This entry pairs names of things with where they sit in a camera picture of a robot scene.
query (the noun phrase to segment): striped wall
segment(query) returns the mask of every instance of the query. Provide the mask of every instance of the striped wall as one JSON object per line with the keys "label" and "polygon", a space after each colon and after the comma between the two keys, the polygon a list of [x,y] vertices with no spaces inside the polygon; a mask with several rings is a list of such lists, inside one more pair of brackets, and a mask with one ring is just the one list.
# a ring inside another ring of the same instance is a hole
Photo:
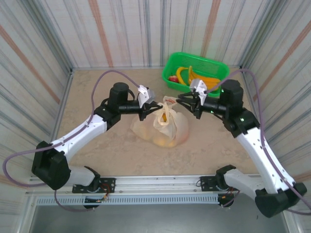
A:
{"label": "striped wall", "polygon": [[[247,67],[258,77],[266,137],[287,171],[306,182],[311,200],[311,1],[283,3]],[[258,111],[251,77],[246,81]],[[303,222],[311,232],[310,217]]]}
{"label": "striped wall", "polygon": [[164,66],[189,52],[239,64],[270,0],[34,0],[74,67]]}
{"label": "striped wall", "polygon": [[[68,70],[61,66],[26,8],[0,1],[0,163],[16,151],[50,140]],[[33,155],[8,164],[20,181],[30,176]],[[25,189],[0,172],[0,232],[16,232]]]}

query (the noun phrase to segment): translucent plastic bag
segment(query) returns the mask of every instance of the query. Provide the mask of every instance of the translucent plastic bag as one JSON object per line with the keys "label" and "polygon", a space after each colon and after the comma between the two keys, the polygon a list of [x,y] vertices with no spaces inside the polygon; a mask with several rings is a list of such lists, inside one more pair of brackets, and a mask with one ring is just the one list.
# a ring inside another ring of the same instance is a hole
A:
{"label": "translucent plastic bag", "polygon": [[188,120],[182,113],[177,113],[172,107],[176,98],[163,98],[162,109],[148,115],[144,121],[135,117],[131,130],[144,140],[153,142],[160,147],[171,148],[183,143],[189,135]]}

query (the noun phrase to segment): floor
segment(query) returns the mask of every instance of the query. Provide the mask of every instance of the floor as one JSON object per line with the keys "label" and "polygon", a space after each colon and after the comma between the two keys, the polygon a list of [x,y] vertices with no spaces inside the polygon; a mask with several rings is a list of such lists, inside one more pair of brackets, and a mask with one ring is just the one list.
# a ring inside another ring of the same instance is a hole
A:
{"label": "floor", "polygon": [[216,204],[104,205],[72,213],[38,206],[31,233],[286,233],[282,214],[264,217],[241,194],[230,208]]}
{"label": "floor", "polygon": [[[61,137],[80,125],[90,115],[90,95],[103,70],[76,71],[73,77],[66,108],[58,136]],[[164,96],[177,97],[179,91],[169,89],[161,78],[161,69],[122,70],[154,90],[156,101]],[[95,93],[95,105],[108,97],[116,82],[129,83],[119,74],[104,77]],[[129,83],[130,89],[137,89]],[[244,106],[249,103],[244,95]],[[190,135],[186,142],[171,149],[160,148],[138,138],[131,130],[133,115],[122,116],[108,132],[98,136],[82,148],[71,160],[74,166],[89,166],[102,176],[134,175],[197,175],[214,174],[225,165],[232,164],[244,173],[257,173],[256,167],[244,148],[212,114],[203,114],[197,120],[180,105],[174,109],[182,112],[189,121]]]}

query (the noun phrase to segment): red fruit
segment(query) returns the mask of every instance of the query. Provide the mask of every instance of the red fruit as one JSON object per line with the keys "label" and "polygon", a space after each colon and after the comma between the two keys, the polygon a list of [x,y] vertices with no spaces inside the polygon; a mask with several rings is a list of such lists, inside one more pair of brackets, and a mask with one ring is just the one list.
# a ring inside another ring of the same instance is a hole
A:
{"label": "red fruit", "polygon": [[175,75],[170,76],[170,77],[169,77],[169,80],[170,80],[171,82],[179,83],[178,78],[177,78],[177,76],[175,76]]}

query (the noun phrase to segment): green basket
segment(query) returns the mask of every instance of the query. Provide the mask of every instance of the green basket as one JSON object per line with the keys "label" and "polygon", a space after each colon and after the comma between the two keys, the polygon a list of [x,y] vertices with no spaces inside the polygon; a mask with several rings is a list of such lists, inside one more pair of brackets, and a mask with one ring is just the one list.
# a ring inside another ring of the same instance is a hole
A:
{"label": "green basket", "polygon": [[[229,67],[222,63],[213,61],[207,58],[191,55],[184,52],[173,53],[164,70],[162,72],[162,78],[167,83],[167,86],[172,89],[176,89],[182,92],[190,92],[188,84],[188,70],[183,70],[180,74],[187,86],[180,83],[171,82],[169,77],[175,75],[179,67],[189,67],[192,66],[193,71],[199,75],[205,77],[217,78],[223,80],[229,75]],[[219,97],[220,88],[218,90],[209,93],[211,97]]]}

